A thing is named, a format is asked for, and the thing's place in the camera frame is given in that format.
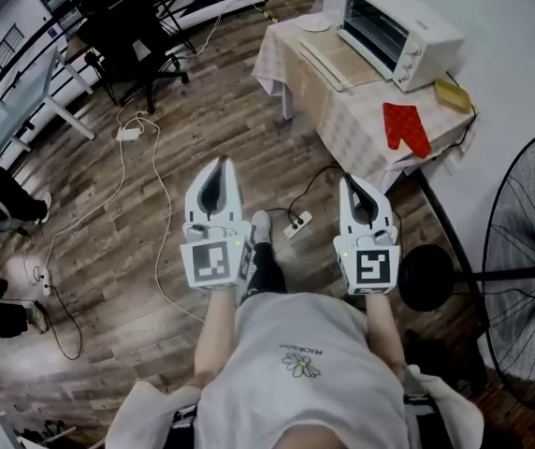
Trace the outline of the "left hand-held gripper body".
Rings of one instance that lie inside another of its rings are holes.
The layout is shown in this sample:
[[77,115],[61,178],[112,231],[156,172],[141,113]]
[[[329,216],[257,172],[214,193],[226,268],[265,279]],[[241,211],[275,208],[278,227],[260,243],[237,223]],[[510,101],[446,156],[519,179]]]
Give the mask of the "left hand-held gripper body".
[[181,256],[191,288],[214,291],[240,289],[249,277],[253,246],[252,226],[236,219],[190,212],[191,221],[183,225],[185,242]]

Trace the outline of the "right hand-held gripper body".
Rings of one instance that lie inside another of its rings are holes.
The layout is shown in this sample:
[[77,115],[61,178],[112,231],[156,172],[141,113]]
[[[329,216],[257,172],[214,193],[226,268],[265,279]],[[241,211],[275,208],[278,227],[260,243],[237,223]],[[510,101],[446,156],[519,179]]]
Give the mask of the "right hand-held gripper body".
[[363,235],[338,235],[333,244],[351,296],[388,294],[397,285],[400,262],[394,226]]

